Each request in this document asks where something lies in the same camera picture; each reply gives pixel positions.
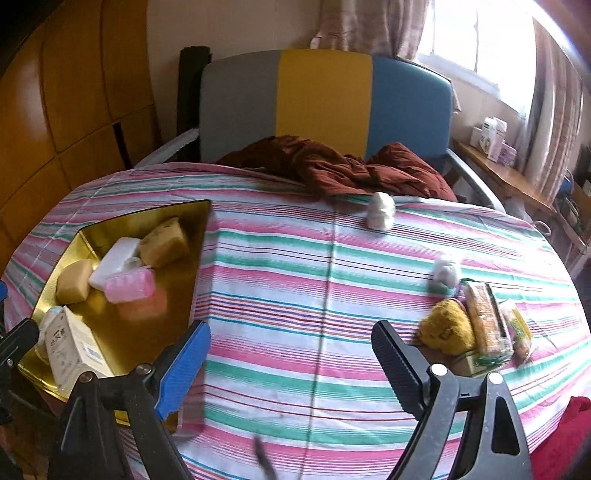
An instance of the pink and green striped cloth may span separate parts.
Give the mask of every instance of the pink and green striped cloth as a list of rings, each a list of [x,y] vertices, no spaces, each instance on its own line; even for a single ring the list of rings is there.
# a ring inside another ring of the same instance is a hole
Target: pink and green striped cloth
[[[365,226],[367,197],[317,199],[302,185],[228,167],[165,164],[71,192],[27,236],[3,276],[9,327],[31,314],[76,231],[124,213],[209,199],[193,300],[212,347],[181,411],[178,448],[195,478],[255,479],[259,434],[285,479],[384,479],[416,422],[404,413],[370,344],[388,319],[411,341],[441,299],[428,288],[442,251],[463,276],[513,299],[536,335],[532,361],[501,372],[530,449],[556,427],[591,373],[587,321],[570,277],[526,223],[482,207],[396,197],[391,231]],[[435,478],[459,443],[456,416]],[[147,478],[132,433],[122,432],[137,478]]]

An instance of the gold tray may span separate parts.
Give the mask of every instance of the gold tray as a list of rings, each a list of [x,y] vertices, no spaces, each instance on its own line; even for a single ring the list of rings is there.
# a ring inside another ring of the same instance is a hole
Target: gold tray
[[[190,256],[154,269],[157,286],[162,287],[168,295],[165,317],[141,322],[122,320],[117,308],[107,302],[101,291],[94,288],[91,288],[86,301],[69,305],[94,332],[115,375],[126,375],[139,363],[154,362],[162,349],[176,342],[189,325],[209,212],[210,202],[199,200],[129,213],[82,228],[64,251],[43,287],[33,311],[33,320],[39,324],[49,308],[60,305],[56,300],[57,277],[66,266],[90,258],[96,268],[100,259],[120,237],[143,238],[161,222],[178,217],[189,239]],[[18,367],[39,389],[61,401],[67,401],[57,391],[51,368],[39,359],[33,349],[23,357]],[[118,423],[129,425],[125,412],[117,411],[115,415]],[[176,428],[177,416],[173,415],[167,421],[169,428]]]

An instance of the white toy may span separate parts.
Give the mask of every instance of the white toy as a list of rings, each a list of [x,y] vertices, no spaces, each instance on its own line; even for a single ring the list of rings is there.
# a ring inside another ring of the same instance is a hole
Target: white toy
[[[433,281],[445,285],[447,288],[456,288],[462,279],[460,267],[462,259],[451,253],[444,253],[435,260],[433,267]]]
[[[395,213],[396,205],[390,195],[384,192],[374,193],[368,205],[368,227],[372,230],[387,232],[394,224]]]

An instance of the product box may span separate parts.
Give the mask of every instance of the product box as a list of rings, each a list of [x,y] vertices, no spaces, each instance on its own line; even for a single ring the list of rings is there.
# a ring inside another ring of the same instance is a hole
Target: product box
[[[472,136],[470,137],[470,146],[471,147],[478,148],[481,135],[482,135],[482,128],[478,128],[478,127],[472,128]]]
[[[92,330],[68,307],[63,307],[47,328],[45,344],[58,392],[66,398],[81,373],[113,376]]]
[[[513,165],[515,165],[516,156],[517,150],[503,142],[501,151],[499,153],[498,162],[502,165],[506,165],[507,167],[512,167]]]
[[[492,161],[499,160],[501,147],[505,141],[507,133],[507,122],[500,118],[486,117],[482,122],[482,132],[480,134],[480,150],[486,155],[486,158]]]

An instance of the yellow plush toy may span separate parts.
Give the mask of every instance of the yellow plush toy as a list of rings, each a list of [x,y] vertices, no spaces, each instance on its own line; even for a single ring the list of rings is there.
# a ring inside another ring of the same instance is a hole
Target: yellow plush toy
[[[472,324],[457,300],[436,304],[418,325],[419,338],[448,355],[460,355],[475,347]]]

